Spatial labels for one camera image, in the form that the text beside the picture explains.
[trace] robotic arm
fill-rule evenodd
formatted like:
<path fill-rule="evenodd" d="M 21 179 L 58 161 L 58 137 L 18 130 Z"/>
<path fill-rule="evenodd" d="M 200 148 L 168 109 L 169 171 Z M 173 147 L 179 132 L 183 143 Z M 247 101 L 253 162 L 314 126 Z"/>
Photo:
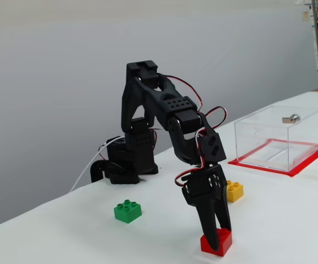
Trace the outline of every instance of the robotic arm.
<path fill-rule="evenodd" d="M 150 60 L 127 65 L 121 113 L 125 142 L 109 145 L 109 160 L 115 159 L 116 150 L 116 155 L 121 156 L 118 160 L 133 162 L 137 174 L 157 173 L 153 156 L 154 135 L 150 130 L 156 117 L 169 132 L 176 156 L 185 163 L 199 166 L 182 175 L 185 183 L 179 185 L 187 203 L 197 209 L 208 243 L 218 250 L 215 215 L 221 228 L 231 230 L 227 181 L 218 164 L 226 159 L 220 137 L 205 115 L 197 112 L 194 102 L 188 96 L 181 96 L 165 75 L 157 73 L 157 68 Z M 144 118 L 132 119 L 139 106 L 144 108 Z M 185 139 L 184 135 L 197 130 L 200 136 L 196 134 Z"/>

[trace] transparent acrylic box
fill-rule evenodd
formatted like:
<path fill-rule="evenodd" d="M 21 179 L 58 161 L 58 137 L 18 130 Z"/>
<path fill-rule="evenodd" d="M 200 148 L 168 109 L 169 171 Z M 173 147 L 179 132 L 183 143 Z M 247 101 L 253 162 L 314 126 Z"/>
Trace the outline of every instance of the transparent acrylic box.
<path fill-rule="evenodd" d="M 318 151 L 318 109 L 271 106 L 235 121 L 235 133 L 239 164 L 290 172 Z"/>

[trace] red base plate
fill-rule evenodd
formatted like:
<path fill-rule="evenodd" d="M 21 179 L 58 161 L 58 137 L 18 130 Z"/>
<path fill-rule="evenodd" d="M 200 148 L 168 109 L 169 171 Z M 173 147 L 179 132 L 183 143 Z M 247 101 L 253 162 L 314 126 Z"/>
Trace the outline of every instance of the red base plate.
<path fill-rule="evenodd" d="M 252 151 L 248 152 L 247 154 L 245 154 L 244 156 L 242 156 L 241 158 L 239 158 L 239 160 L 241 161 L 241 160 L 245 159 L 246 157 L 248 157 L 251 154 L 257 152 L 258 150 L 260 150 L 264 146 L 268 145 L 272 141 L 283 141 L 283 140 L 269 139 L 266 143 L 264 143 L 261 146 L 257 147 L 255 150 L 252 150 Z M 241 166 L 241 167 L 246 167 L 246 168 L 258 169 L 258 170 L 266 171 L 266 172 L 274 172 L 274 173 L 285 174 L 285 175 L 288 175 L 290 177 L 293 177 L 293 176 L 297 175 L 299 172 L 301 172 L 303 169 L 305 169 L 308 165 L 310 165 L 317 158 L 318 158 L 318 150 L 316 152 L 314 152 L 310 157 L 308 157 L 307 159 L 302 161 L 298 166 L 296 166 L 295 168 L 290 170 L 289 172 L 283 172 L 283 171 L 276 170 L 276 169 L 268 169 L 268 168 L 263 168 L 263 167 L 243 164 L 240 161 L 238 161 L 237 159 L 234 159 L 233 161 L 230 161 L 229 164 L 237 165 L 237 166 Z"/>
<path fill-rule="evenodd" d="M 232 233 L 226 228 L 222 228 L 222 229 L 218 228 L 217 234 L 219 236 L 219 244 L 220 244 L 218 251 L 214 251 L 210 247 L 205 235 L 203 235 L 202 238 L 200 239 L 200 246 L 202 247 L 203 252 L 211 253 L 211 254 L 223 257 L 226 254 L 227 250 L 232 245 Z"/>

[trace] white wall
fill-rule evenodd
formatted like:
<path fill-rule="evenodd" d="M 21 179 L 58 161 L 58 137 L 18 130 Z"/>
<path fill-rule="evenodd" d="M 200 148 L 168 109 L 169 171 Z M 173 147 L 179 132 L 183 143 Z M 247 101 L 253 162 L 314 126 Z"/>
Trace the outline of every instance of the white wall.
<path fill-rule="evenodd" d="M 121 134 L 128 62 L 155 61 L 198 90 L 203 112 L 223 105 L 229 120 L 317 86 L 304 7 L 104 2 L 0 1 L 0 223 L 66 194 Z M 161 132 L 157 151 L 170 147 Z"/>

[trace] table surface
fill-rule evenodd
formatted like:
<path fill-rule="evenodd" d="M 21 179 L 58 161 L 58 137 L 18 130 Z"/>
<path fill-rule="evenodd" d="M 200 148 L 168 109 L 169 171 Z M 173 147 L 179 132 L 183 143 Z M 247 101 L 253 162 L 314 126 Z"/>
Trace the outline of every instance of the table surface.
<path fill-rule="evenodd" d="M 318 108 L 318 92 L 276 105 Z M 201 252 L 196 209 L 174 184 L 189 166 L 169 149 L 155 157 L 159 174 L 137 185 L 104 179 L 1 224 L 0 263 L 317 263 L 318 159 L 294 178 L 233 166 L 227 164 L 235 158 L 233 123 L 218 132 L 226 178 L 245 193 L 228 205 L 233 244 L 225 257 Z M 130 224 L 113 212 L 126 199 L 143 209 Z"/>

